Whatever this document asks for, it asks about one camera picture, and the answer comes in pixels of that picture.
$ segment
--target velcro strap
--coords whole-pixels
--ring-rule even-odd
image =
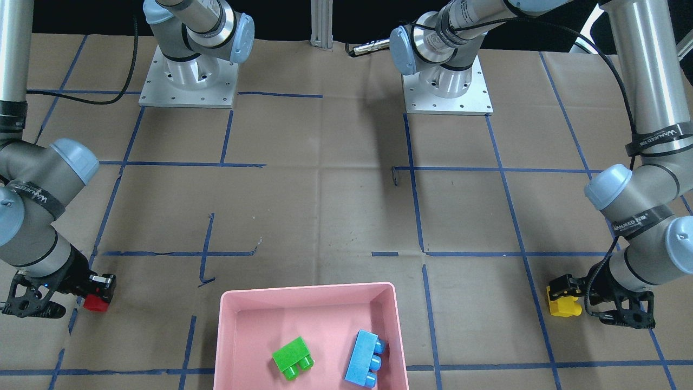
[[[649,134],[636,134],[633,142],[626,145],[626,152],[629,157],[642,154],[642,151],[655,145],[666,144],[667,142],[678,139],[688,138],[693,135],[693,124],[685,122],[663,128]]]
[[[672,209],[670,209],[669,206],[659,205],[633,215],[628,219],[624,219],[622,221],[613,221],[611,222],[611,226],[615,235],[630,240],[638,235],[641,235],[652,226],[655,226],[657,223],[664,221],[672,215],[674,215],[674,212],[672,212]]]
[[[46,209],[47,212],[51,213],[54,221],[65,213],[65,206],[58,199],[51,195],[50,192],[34,183],[12,180],[6,187],[13,189],[22,198],[32,201]]]

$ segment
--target blue toy block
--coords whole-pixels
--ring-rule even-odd
[[[378,382],[375,371],[380,370],[383,363],[375,354],[381,355],[383,352],[385,342],[377,334],[359,330],[344,380],[373,389]]]

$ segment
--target pink bin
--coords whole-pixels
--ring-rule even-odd
[[[227,291],[219,312],[214,390],[366,389],[344,380],[360,329],[387,343],[375,389],[408,390],[392,284]],[[289,382],[272,353],[298,336],[315,365]]]

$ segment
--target building block stud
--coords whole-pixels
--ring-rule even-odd
[[[577,302],[576,296],[562,296],[551,300],[550,287],[546,287],[546,297],[549,300],[549,312],[556,317],[572,317],[582,314],[582,305]]]
[[[383,364],[378,355],[383,352],[385,342],[377,334],[359,330],[344,380],[373,389],[378,382],[375,371]]]
[[[277,368],[284,374],[286,380],[294,380],[301,373],[297,368],[307,371],[313,367],[315,362],[310,357],[310,351],[301,337],[281,347],[280,350],[272,354]]]

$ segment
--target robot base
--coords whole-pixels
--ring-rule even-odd
[[[147,107],[232,108],[236,98],[238,64],[219,61],[215,83],[199,90],[176,87],[166,75],[166,58],[157,47],[142,87],[139,105]]]
[[[467,92],[453,99],[429,93],[419,82],[419,74],[402,76],[404,102],[408,114],[489,115],[493,113],[479,58],[472,65],[473,79]]]

